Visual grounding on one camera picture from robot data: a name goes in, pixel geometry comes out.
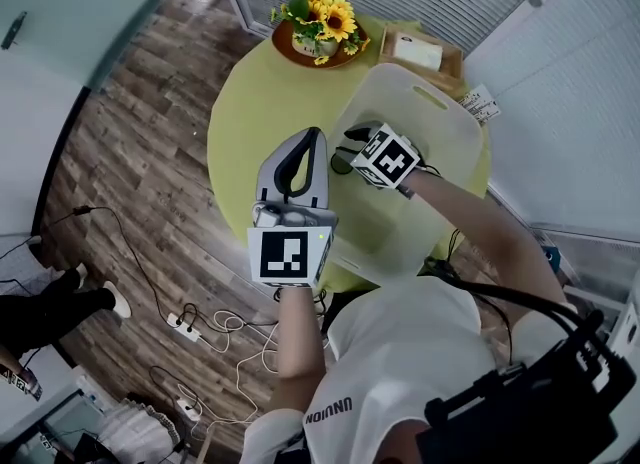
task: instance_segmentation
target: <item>white sneaker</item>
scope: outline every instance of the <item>white sneaker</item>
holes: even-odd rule
[[[87,267],[84,266],[84,263],[80,263],[80,265],[76,267],[76,270],[78,274],[80,274],[80,285],[77,288],[79,290],[84,285],[84,280],[89,275],[89,272],[87,271]]]
[[[124,298],[124,295],[120,293],[120,291],[116,288],[116,285],[111,281],[105,281],[103,288],[106,288],[116,299],[116,305],[113,306],[113,312],[120,316],[120,318],[129,318],[131,316],[131,306],[127,302],[127,299]]]

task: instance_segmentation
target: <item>wooden floor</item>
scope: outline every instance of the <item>wooden floor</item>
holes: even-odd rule
[[[211,106],[234,64],[257,43],[241,29],[228,0],[166,0],[104,88],[90,96],[56,170],[45,222],[83,204],[115,210],[158,290],[163,316],[180,313],[186,302],[208,317],[224,308],[251,321],[276,314],[275,303],[247,281],[245,250],[218,210],[206,165]],[[264,340],[245,329],[221,355],[170,329],[111,214],[68,219],[46,235],[45,251],[58,268],[84,262],[94,284],[114,281],[131,303],[129,320],[99,313],[62,341],[114,397],[135,392],[168,402],[149,378],[149,368],[158,365],[218,416],[245,419],[252,412],[236,391],[235,367],[259,352]],[[472,251],[458,255],[467,278],[482,275]],[[202,323],[196,327],[224,345],[224,335]],[[156,374],[177,395],[176,380],[163,375]],[[259,358],[242,366],[241,388],[259,407],[272,385]],[[211,421],[205,412],[196,436],[203,437]],[[210,462],[237,462],[245,426],[217,427]]]

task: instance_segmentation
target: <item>white plastic basket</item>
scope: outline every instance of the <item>white plastic basket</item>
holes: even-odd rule
[[[429,165],[465,186],[482,150],[482,132],[465,109],[426,80],[395,64],[372,68],[328,137],[333,155],[343,133],[378,120],[406,135]],[[415,276],[445,229],[421,199],[376,190],[352,171],[329,170],[329,207],[339,217],[329,259],[380,286]]]

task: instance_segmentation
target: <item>wooden tray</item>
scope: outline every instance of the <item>wooden tray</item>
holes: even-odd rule
[[[358,33],[360,34],[360,39],[362,39],[363,41],[367,40],[367,33],[359,24],[358,24]],[[354,55],[347,55],[342,45],[340,45],[340,48],[338,49],[338,51],[333,57],[331,57],[324,64],[316,66],[313,63],[313,61],[315,60],[315,57],[302,55],[301,53],[298,53],[293,49],[293,45],[291,44],[292,36],[293,36],[293,23],[291,23],[290,21],[284,20],[273,31],[273,34],[271,34],[271,41],[273,42],[273,46],[276,47],[276,50],[278,50],[282,55],[284,55],[291,62],[295,62],[296,64],[300,64],[301,66],[305,66],[307,68],[314,68],[314,69],[337,68],[340,66],[344,66],[348,62],[351,62],[353,59],[355,59],[362,53],[362,49],[358,49],[358,51]]]
[[[434,71],[419,64],[399,59],[393,55],[398,33],[408,34],[411,37],[420,39],[427,43],[442,46],[442,63],[440,70]],[[417,30],[405,29],[396,25],[387,25],[382,37],[380,56],[378,63],[392,62],[414,72],[428,82],[438,87],[440,90],[451,94],[456,92],[464,84],[463,52],[457,46],[441,41],[435,37],[428,36]]]

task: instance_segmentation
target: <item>yellow-green round table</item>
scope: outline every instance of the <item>yellow-green round table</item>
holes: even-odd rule
[[[371,43],[355,60],[336,69],[310,69],[280,55],[270,39],[236,64],[211,110],[207,137],[209,177],[222,215],[233,233],[247,242],[251,207],[262,162],[294,133],[317,126],[329,135],[370,68],[376,65],[385,22],[359,16]],[[467,190],[484,197],[491,169],[488,134]],[[432,252],[446,257],[449,227]],[[320,286],[336,292],[369,283],[327,263]]]

